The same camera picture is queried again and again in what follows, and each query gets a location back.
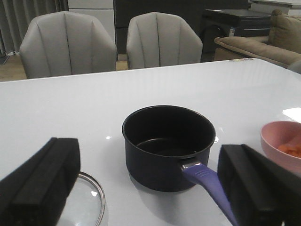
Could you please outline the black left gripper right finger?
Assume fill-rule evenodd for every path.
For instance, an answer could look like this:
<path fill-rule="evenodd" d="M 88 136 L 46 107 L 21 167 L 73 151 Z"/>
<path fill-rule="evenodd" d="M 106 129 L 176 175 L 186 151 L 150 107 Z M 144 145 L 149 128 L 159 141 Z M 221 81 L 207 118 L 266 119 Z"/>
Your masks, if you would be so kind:
<path fill-rule="evenodd" d="M 218 177 L 240 226 L 299 226 L 301 178 L 247 145 L 222 145 Z"/>

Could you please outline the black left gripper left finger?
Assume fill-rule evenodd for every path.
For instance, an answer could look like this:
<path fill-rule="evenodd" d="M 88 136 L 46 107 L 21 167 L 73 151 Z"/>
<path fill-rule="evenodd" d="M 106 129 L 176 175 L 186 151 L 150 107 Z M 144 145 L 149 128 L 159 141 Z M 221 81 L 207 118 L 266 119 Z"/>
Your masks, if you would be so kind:
<path fill-rule="evenodd" d="M 2 226 L 54 226 L 80 171 L 79 143 L 53 137 L 0 182 Z"/>

